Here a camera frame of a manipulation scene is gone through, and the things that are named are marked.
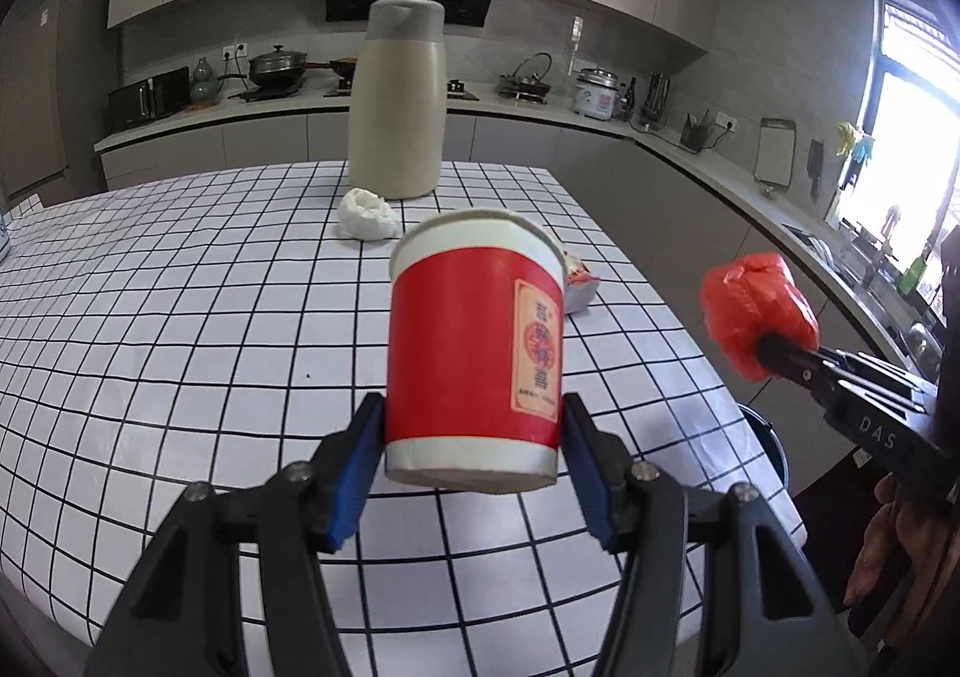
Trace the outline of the person's right hand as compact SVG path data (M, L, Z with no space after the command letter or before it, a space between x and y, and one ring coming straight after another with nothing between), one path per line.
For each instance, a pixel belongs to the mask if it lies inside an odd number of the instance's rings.
M931 587L942 555L946 556L946 565L953 562L953 524L945 514L932 514L929 508L911 500L892 474L875 485L874 495L880 510L867 524L844 591L843 602L848 607L861 602L877 586L896 549L908 555L914 578L923 591Z

